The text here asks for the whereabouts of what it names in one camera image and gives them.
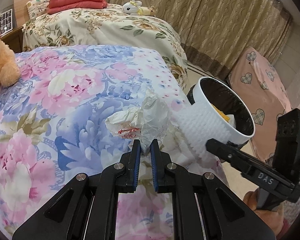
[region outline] wooden nightstand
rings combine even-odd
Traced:
[[[23,32],[22,28],[14,29],[12,32],[7,33],[1,37],[1,40],[9,46],[14,53],[22,52]]]

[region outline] metal screw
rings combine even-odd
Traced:
[[[214,179],[214,174],[212,172],[206,172],[204,176],[206,179]]]
[[[86,177],[87,177],[86,174],[80,173],[80,174],[78,174],[78,175],[76,176],[76,179],[77,179],[77,180],[85,180]]]
[[[116,163],[115,165],[113,165],[113,167],[116,169],[116,170],[121,170],[123,168],[123,164],[122,163]]]
[[[169,170],[174,170],[176,167],[177,167],[177,165],[176,165],[175,163],[169,163],[169,164],[167,165],[167,168],[168,168]]]

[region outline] beige patterned curtain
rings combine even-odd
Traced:
[[[128,0],[107,0],[124,4]],[[276,0],[141,0],[179,33],[188,60],[225,78],[246,47],[274,64],[292,18]]]

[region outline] plush bunny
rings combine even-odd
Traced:
[[[131,15],[155,16],[153,7],[141,7],[141,1],[130,0],[122,6],[122,11]]]

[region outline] white plastic bag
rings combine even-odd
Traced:
[[[149,88],[141,107],[131,107],[109,116],[106,127],[113,136],[126,139],[139,139],[144,153],[149,151],[153,139],[159,146],[170,125],[170,111],[165,101]]]

